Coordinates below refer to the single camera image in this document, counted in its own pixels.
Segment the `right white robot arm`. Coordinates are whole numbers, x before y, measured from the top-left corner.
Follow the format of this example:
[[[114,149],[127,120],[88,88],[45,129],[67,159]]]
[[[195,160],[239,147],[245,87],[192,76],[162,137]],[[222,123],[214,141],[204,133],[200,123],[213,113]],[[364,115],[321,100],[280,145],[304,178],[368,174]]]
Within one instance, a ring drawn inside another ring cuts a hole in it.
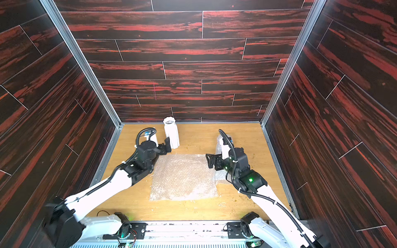
[[[277,198],[268,182],[251,169],[243,148],[233,148],[227,158],[206,155],[209,168],[225,170],[236,190],[256,203],[271,219],[270,226],[255,212],[240,220],[247,240],[260,239],[271,248],[329,248],[330,242],[304,226]]]

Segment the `white ceramic ribbed vase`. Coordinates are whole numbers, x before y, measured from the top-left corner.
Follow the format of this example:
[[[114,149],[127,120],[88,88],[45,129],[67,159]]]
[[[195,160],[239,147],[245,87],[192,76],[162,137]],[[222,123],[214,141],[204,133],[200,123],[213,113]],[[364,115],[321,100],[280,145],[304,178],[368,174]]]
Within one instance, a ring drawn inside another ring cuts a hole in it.
[[[163,120],[164,131],[166,137],[170,138],[170,145],[172,149],[177,149],[180,146],[178,128],[176,125],[176,120],[173,117],[166,117]]]

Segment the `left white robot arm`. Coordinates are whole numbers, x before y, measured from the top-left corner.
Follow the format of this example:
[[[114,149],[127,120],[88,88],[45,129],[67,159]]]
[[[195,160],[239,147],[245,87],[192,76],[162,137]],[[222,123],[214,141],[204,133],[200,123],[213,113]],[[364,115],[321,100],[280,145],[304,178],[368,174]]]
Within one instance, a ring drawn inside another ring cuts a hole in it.
[[[82,239],[103,235],[118,240],[132,237],[134,232],[124,214],[116,212],[93,218],[87,214],[152,173],[159,156],[166,155],[171,150],[169,138],[163,144],[144,141],[137,146],[132,159],[122,162],[107,179],[62,201],[47,204],[43,230],[52,245],[56,248],[69,248]]]

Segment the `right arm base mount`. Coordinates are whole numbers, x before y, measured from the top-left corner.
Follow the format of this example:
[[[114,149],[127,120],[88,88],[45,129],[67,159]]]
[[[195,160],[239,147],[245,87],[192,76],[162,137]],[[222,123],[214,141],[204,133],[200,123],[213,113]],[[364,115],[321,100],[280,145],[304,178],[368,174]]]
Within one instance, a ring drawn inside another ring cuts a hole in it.
[[[252,239],[255,238],[249,228],[249,224],[259,215],[255,212],[250,212],[243,216],[239,222],[227,222],[226,228],[223,230],[227,232],[229,239]]]

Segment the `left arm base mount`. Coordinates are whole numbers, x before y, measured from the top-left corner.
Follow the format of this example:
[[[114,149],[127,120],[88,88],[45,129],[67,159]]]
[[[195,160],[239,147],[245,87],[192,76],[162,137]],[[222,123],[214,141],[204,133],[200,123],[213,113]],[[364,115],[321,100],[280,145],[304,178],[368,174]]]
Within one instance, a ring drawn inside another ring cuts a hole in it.
[[[130,221],[129,218],[121,212],[115,212],[114,214],[121,219],[122,226],[115,234],[105,234],[99,236],[99,240],[134,241],[144,239],[147,223]]]

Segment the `bubble wrap sheet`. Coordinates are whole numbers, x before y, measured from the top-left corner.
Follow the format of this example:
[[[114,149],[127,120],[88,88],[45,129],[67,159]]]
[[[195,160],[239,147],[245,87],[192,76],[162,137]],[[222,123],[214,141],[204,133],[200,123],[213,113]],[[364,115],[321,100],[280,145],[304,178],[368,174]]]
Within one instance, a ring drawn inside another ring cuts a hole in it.
[[[154,168],[150,200],[199,200],[218,197],[215,170],[204,155],[160,156]]]
[[[228,152],[230,147],[228,144],[223,144],[224,140],[221,135],[217,137],[217,145],[216,145],[216,155],[221,155],[221,159],[225,159],[228,156]],[[227,184],[228,181],[226,180],[226,171],[224,169],[217,170],[215,172],[215,181],[216,183],[220,184]]]

